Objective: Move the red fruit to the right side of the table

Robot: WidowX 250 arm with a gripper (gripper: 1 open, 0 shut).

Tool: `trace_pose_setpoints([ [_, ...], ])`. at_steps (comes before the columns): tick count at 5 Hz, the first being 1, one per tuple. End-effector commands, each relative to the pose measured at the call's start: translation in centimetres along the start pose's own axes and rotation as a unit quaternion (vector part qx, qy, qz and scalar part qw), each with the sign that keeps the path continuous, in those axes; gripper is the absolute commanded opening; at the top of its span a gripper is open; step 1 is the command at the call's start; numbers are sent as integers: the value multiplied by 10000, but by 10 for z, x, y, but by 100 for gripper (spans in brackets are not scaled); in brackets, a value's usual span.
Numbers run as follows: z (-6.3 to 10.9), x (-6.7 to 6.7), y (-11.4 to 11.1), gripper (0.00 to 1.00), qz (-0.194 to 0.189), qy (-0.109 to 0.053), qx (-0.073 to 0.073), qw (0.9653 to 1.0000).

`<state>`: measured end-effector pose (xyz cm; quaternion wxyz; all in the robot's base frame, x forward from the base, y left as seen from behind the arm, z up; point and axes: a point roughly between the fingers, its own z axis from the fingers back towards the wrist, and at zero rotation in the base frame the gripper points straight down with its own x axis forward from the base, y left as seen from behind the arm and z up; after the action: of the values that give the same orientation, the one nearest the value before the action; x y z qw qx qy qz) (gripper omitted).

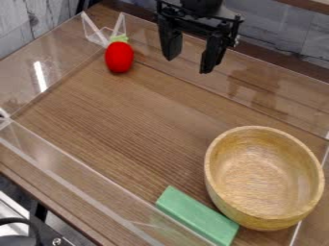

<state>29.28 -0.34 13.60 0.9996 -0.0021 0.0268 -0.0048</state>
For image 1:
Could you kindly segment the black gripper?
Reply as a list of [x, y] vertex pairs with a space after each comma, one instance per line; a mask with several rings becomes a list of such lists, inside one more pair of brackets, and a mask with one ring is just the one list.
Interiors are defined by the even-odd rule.
[[158, 34], [162, 54], [171, 61], [182, 48], [182, 33], [207, 37], [200, 74], [219, 65], [227, 46], [238, 44], [242, 15], [229, 10], [223, 0], [156, 0]]

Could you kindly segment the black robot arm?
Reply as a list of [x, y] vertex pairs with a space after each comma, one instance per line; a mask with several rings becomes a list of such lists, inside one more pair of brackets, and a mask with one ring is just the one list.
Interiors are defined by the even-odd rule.
[[226, 49], [238, 45], [242, 16], [225, 7], [223, 0], [156, 0], [155, 10], [166, 60], [180, 54], [182, 34], [188, 33], [207, 41], [199, 73], [210, 73], [221, 64]]

